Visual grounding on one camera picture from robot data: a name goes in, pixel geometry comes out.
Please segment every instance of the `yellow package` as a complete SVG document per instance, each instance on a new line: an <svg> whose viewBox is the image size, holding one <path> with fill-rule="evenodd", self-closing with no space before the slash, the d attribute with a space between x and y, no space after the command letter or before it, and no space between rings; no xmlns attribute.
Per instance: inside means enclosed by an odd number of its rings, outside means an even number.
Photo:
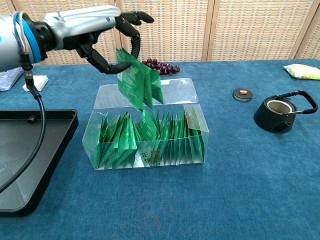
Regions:
<svg viewBox="0 0 320 240"><path fill-rule="evenodd" d="M303 64L291 64L284 66L284 69L296 79L320 80L320 70L313 66Z"/></svg>

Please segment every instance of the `tea bag packet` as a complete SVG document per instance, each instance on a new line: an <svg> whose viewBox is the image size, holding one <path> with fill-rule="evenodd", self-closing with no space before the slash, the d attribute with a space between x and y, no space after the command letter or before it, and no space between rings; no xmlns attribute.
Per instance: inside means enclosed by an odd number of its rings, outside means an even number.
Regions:
<svg viewBox="0 0 320 240"><path fill-rule="evenodd" d="M194 164L195 161L196 161L196 158L197 158L197 150L195 148L195 138L192 136L191 134L191 129L188 125L188 118L190 117L189 113L187 110L185 110L185 115L187 116L186 119L187 119L187 126L188 128L186 129L187 130L187 135L188 135L188 141L189 141L189 144L190 144L190 153L191 153L191 160L192 160L192 163Z"/></svg>
<svg viewBox="0 0 320 240"><path fill-rule="evenodd" d="M136 160L136 153L139 149L139 145L140 145L140 142L141 142L141 137L140 137L140 134L136 128L136 125L134 122L133 123L133 133L134 133L134 139L135 139L135 143L136 143L136 146L137 146L137 149L130 155L128 156L128 159L127 161L130 163L131 167L134 167L134 164L135 164L135 160Z"/></svg>
<svg viewBox="0 0 320 240"><path fill-rule="evenodd" d="M156 127L156 140L154 142L153 151L151 152L151 157L153 158L152 165L153 164L160 164L161 158L160 154L158 152L158 147L161 141L161 132L160 132L160 123L159 123L159 111L157 112L157 115L155 111L152 111L151 119Z"/></svg>
<svg viewBox="0 0 320 240"><path fill-rule="evenodd" d="M153 106L153 103L152 103L152 90L151 90L151 79L150 79L151 68L146 66L146 65L144 65L144 64L142 64L141 67L144 68L144 95L143 95L143 101L149 108L153 109L154 106Z"/></svg>
<svg viewBox="0 0 320 240"><path fill-rule="evenodd" d="M108 147L107 147L106 151L103 153L103 157L101 159L100 165L105 163L104 164L104 169L108 168L108 166L110 166L110 164L112 164L112 162L110 162L110 158L111 158L111 156L113 156L113 154L118 149L121 130L122 130L123 126L124 126L124 122L125 122L125 117L122 117L119 126L115 130L115 134L114 134L113 138L109 141L109 143L107 144Z"/></svg>
<svg viewBox="0 0 320 240"><path fill-rule="evenodd" d="M118 160L120 158L120 156L126 150L129 149L129 121L128 121L128 117L129 117L129 114L128 114L128 112L126 112L123 117L122 128L121 129L118 128L118 130L117 130L117 134L118 134L118 131L120 130L119 139L118 139L117 143L114 145L112 144L109 147L109 149L112 146L116 146L116 147L114 148L113 154L106 161L106 163L104 165L104 169L107 169L111 164L113 164L116 160Z"/></svg>
<svg viewBox="0 0 320 240"><path fill-rule="evenodd" d="M159 72L154 69L151 69L150 79L151 79L152 97L158 100L161 104L164 104L164 96L162 94L162 87L161 87Z"/></svg>
<svg viewBox="0 0 320 240"><path fill-rule="evenodd" d="M195 139L194 139L194 136L191 135L191 129L188 128L188 140L189 140L189 143L190 143L190 152L191 152L191 158L192 158L192 163L194 164L195 161L196 161L196 158L197 158L197 150L195 148Z"/></svg>
<svg viewBox="0 0 320 240"><path fill-rule="evenodd" d="M98 135L96 136L96 144L95 144L94 158L93 158L94 169L98 168L99 162L100 162L100 158L101 158L101 151L102 151L101 135L102 135L103 124L104 124L104 118L102 117L101 124L99 126L100 127L100 131L98 132Z"/></svg>
<svg viewBox="0 0 320 240"><path fill-rule="evenodd" d="M162 157L165 155L165 148L167 145L167 139L169 137L169 130L170 130L170 123L168 121L168 114L165 112L160 126L160 142L157 148L158 157L162 159Z"/></svg>
<svg viewBox="0 0 320 240"><path fill-rule="evenodd" d="M185 119L185 113L182 113L182 117L181 117L181 126L180 126L180 130L179 130L179 151L178 151L178 161L179 164L182 163L183 161L185 161L186 158L186 154L185 154L185 123L186 123L186 119Z"/></svg>
<svg viewBox="0 0 320 240"><path fill-rule="evenodd" d="M176 164L175 160L175 127L176 127L176 122L174 115L172 114L171 116L171 141L170 141L170 160L171 160L171 165Z"/></svg>
<svg viewBox="0 0 320 240"><path fill-rule="evenodd" d="M104 138L103 144L102 144L102 150L101 150L101 161L99 163L99 167L102 167L107 159L112 154L112 150L107 152L110 143L113 141L114 136L116 134L117 129L119 128L120 124L122 123L121 115L117 115L112 120L111 125L108 127L106 131L106 137Z"/></svg>
<svg viewBox="0 0 320 240"><path fill-rule="evenodd" d="M120 164L125 166L128 162L128 157L137 150L137 144L135 141L135 133L134 133L134 127L133 127L133 122L131 119L131 115L129 114L127 117L127 124L128 124L128 149L126 149L122 155L115 160L112 163L112 169L116 169Z"/></svg>
<svg viewBox="0 0 320 240"><path fill-rule="evenodd" d="M166 141L165 149L164 149L164 162L165 164L168 163L171 165L171 143L172 143L172 132L173 132L173 115L171 114L168 116L167 121L168 121L168 127L169 127L169 133L168 133L168 138Z"/></svg>
<svg viewBox="0 0 320 240"><path fill-rule="evenodd" d="M154 149L154 141L157 139L157 127L152 121L148 111L143 110L137 130L143 142L140 144L139 152L142 155L142 162L144 166L146 166L152 162L151 153Z"/></svg>
<svg viewBox="0 0 320 240"><path fill-rule="evenodd" d="M184 114L184 131L183 136L185 138L184 140L184 152L185 152L185 161L188 163L188 161L191 158L191 149L190 149L190 142L189 142L189 132L188 132L188 122L186 118L186 114Z"/></svg>
<svg viewBox="0 0 320 240"><path fill-rule="evenodd" d="M151 68L139 62L136 58L134 58L130 53L128 53L125 49L122 49L123 54L126 55L127 59L131 59L132 62L136 62L141 71L144 74L144 87L143 87L143 102L149 107L153 108L152 103L152 90L151 90L151 78L150 72Z"/></svg>
<svg viewBox="0 0 320 240"><path fill-rule="evenodd" d="M197 129L200 129L198 116L194 108L192 108L191 118L192 118L192 121L194 121L195 127ZM192 136L192 141L195 147L196 154L203 161L204 160L204 149L203 149L204 144L202 144L201 137L199 136L199 134L201 135L201 131L190 128L190 134Z"/></svg>
<svg viewBox="0 0 320 240"><path fill-rule="evenodd" d="M108 113L105 114L103 125L101 126L100 131L100 142L103 143L105 138L107 137L107 130L108 130Z"/></svg>
<svg viewBox="0 0 320 240"><path fill-rule="evenodd" d="M200 121L199 121L198 115L197 115L194 107L192 108L191 118L192 118L192 121L194 122L195 127L198 129L197 135L198 135L198 139L199 139L200 146L201 146L201 159L202 159L202 161L204 161L205 160L205 152L206 152L205 142L203 139L202 131L199 130L199 129L201 129L200 128Z"/></svg>
<svg viewBox="0 0 320 240"><path fill-rule="evenodd" d="M178 113L175 114L174 119L174 141L173 141L173 150L174 150L174 161L175 163L178 161L179 158L179 130L180 130L180 124L178 118Z"/></svg>
<svg viewBox="0 0 320 240"><path fill-rule="evenodd" d="M133 60L122 50L116 49L116 61L130 62L131 67L117 75L118 89L139 111L143 110L145 73L138 60Z"/></svg>

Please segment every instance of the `black plastic tray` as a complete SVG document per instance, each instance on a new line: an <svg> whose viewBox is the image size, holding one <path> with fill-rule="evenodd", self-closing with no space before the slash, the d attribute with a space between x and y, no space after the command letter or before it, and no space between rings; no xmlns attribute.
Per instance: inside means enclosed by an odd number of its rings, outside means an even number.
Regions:
<svg viewBox="0 0 320 240"><path fill-rule="evenodd" d="M74 109L47 110L43 143L22 175L0 194L0 217L25 216L38 206L77 127ZM30 116L39 119L27 122ZM0 184L7 181L33 151L40 135L40 111L0 110Z"/></svg>

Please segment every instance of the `robotic finger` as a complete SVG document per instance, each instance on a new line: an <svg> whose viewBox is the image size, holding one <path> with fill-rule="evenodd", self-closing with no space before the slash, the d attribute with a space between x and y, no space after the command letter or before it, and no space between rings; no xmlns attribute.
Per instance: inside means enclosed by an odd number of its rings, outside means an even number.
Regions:
<svg viewBox="0 0 320 240"><path fill-rule="evenodd" d="M115 28L127 37L131 37L131 55L136 59L141 47L140 33L131 25L141 25L141 21L153 23L154 19L143 11L124 12L115 18Z"/></svg>

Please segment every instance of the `blue ring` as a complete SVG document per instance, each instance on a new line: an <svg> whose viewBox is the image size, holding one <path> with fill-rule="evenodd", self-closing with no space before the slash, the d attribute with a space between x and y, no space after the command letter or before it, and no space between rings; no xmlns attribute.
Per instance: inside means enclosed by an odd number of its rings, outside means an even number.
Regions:
<svg viewBox="0 0 320 240"><path fill-rule="evenodd" d="M34 58L34 63L39 63L42 61L41 59L41 53L40 53L40 49L37 43L37 40L34 36L34 34L32 33L29 25L26 23L26 21L23 19L23 30L24 30L24 34L29 42L29 45L31 47L32 50L32 54L33 54L33 58Z"/></svg>

